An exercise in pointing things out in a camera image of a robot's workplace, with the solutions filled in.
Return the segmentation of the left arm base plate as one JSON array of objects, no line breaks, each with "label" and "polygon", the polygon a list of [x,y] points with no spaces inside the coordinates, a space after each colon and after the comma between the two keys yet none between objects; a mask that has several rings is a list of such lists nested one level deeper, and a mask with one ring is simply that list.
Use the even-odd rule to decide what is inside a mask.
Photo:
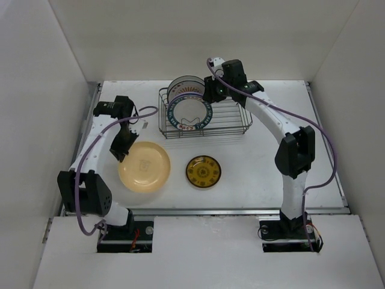
[{"label": "left arm base plate", "polygon": [[136,220],[132,232],[108,225],[97,253],[152,253],[154,220]]}]

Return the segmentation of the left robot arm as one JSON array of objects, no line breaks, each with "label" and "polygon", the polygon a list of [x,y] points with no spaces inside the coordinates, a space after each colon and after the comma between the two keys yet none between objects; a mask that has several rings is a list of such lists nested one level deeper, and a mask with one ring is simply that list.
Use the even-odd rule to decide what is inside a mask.
[{"label": "left robot arm", "polygon": [[112,102],[100,101],[93,110],[90,132],[81,153],[70,169],[57,177],[66,211],[76,214],[84,235],[96,230],[114,232],[123,239],[133,235],[134,216],[119,205],[102,179],[106,157],[111,154],[122,163],[141,131],[134,102],[127,96],[116,96]]}]

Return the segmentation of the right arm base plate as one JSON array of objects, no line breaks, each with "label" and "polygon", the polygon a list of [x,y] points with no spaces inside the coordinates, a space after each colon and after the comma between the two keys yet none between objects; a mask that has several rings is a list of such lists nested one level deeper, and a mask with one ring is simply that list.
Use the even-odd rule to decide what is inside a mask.
[{"label": "right arm base plate", "polygon": [[306,231],[310,240],[307,239],[303,225],[294,232],[284,232],[279,220],[260,220],[258,237],[262,240],[264,253],[281,252],[316,252],[320,253],[324,241],[319,231],[307,221]]}]

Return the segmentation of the white plate blue rim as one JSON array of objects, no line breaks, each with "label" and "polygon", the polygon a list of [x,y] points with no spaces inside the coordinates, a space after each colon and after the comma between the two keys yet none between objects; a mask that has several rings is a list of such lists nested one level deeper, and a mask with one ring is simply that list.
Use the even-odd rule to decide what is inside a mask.
[{"label": "white plate blue rim", "polygon": [[[179,96],[199,96],[198,94],[183,94]],[[205,128],[211,122],[213,118],[213,108],[210,103],[204,101],[204,107],[195,111],[172,111],[167,107],[167,119],[170,124],[181,131],[195,131]]]}]

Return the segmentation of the small yellow patterned plate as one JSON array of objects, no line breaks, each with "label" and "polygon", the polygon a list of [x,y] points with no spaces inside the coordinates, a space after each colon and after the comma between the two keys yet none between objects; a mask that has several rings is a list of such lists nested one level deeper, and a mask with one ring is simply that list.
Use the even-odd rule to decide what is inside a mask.
[{"label": "small yellow patterned plate", "polygon": [[192,158],[185,169],[185,176],[189,185],[199,190],[208,190],[216,186],[221,175],[222,168],[219,162],[208,155]]}]

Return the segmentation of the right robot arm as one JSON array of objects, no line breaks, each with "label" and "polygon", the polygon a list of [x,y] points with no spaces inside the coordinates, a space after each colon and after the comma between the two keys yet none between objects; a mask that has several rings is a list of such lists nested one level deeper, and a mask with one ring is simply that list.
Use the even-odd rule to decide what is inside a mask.
[{"label": "right robot arm", "polygon": [[206,64],[212,75],[204,79],[203,99],[213,103],[231,98],[257,117],[278,142],[274,163],[283,178],[279,237],[307,235],[304,195],[307,173],[315,160],[314,129],[289,120],[291,112],[277,107],[257,81],[248,81],[240,60],[208,58]]}]

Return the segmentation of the beige plastic plate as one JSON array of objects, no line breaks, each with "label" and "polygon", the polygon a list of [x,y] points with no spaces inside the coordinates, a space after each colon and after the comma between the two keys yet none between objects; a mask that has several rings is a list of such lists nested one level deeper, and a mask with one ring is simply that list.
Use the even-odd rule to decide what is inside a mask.
[{"label": "beige plastic plate", "polygon": [[134,143],[118,166],[121,182],[135,193],[154,193],[160,190],[170,172],[171,161],[166,150],[149,141]]}]

